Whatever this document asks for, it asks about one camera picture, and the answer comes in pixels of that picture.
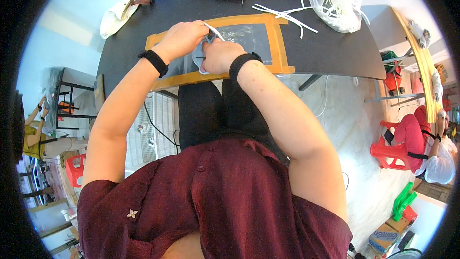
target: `hand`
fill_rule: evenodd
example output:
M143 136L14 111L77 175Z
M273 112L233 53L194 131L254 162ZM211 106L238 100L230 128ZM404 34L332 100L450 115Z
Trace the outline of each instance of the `hand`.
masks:
M49 110L43 107L43 113L42 113L41 116L44 118L45 116L48 115L48 112L49 112Z
M180 22L166 32L152 50L168 65L172 60L191 53L209 33L203 21Z
M436 121L437 133L442 136L444 133L444 117L438 115Z
M228 72L233 60L247 53L238 43L222 41L219 38L214 39L211 44L203 42L203 52L206 57L203 68L213 74Z
M46 99L46 95L41 98L40 102L38 102L38 106L42 106L45 99Z

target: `yellow shirt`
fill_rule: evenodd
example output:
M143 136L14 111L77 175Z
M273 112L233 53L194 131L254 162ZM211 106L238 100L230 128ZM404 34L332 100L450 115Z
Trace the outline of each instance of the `yellow shirt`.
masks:
M24 126L24 148L23 148L23 154L33 157L33 158L43 158L43 152L45 151L44 146L40 146L40 156L38 155L39 147L38 143L32 145L32 146L27 146L27 135L35 135L37 134L37 129L30 127L30 126ZM43 133L40 135L40 141L46 140L46 135Z

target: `person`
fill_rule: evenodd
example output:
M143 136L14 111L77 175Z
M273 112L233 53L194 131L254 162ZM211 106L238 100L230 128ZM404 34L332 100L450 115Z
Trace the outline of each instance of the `person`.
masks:
M340 161L314 114L239 44L204 43L212 82L179 88L181 152L124 179L126 136L155 80L209 33L181 22L108 96L78 201L86 258L345 258ZM289 166L277 157L279 146Z
M42 107L46 96L43 96L37 107L32 111L29 117L24 121L24 146L23 154L37 158L54 158L66 151L78 150L88 146L88 140L79 140L76 137L54 138L42 133L45 117L49 110ZM30 126L34 118L43 108L43 113L40 116L38 128Z
M419 106L414 114L405 115L394 135L384 128L384 138L393 146L405 143L408 162L414 175L428 183L449 183L455 175L457 147L447 137L449 116L444 110L437 115L436 135L430 134L426 107Z

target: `black wristband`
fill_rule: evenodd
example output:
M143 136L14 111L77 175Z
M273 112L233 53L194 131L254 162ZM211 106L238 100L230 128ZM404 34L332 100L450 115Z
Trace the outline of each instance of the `black wristband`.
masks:
M243 67L243 65L249 60L259 60L260 62L262 62L262 58L259 56L259 54L255 52L246 53L238 56L237 58L235 58L235 60L233 60L232 64L230 65L229 77L231 81L238 84L238 73L240 72L241 67Z
M138 57L145 58L150 61L158 73L160 73L160 78L168 72L168 65L166 65L165 62L152 50L144 50L138 55Z

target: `black pants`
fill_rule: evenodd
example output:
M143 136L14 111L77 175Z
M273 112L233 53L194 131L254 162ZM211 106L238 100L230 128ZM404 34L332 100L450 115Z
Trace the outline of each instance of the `black pants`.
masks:
M222 95L211 81L180 86L179 125L182 150L225 136L251 138L287 162L259 109L230 79L223 80Z

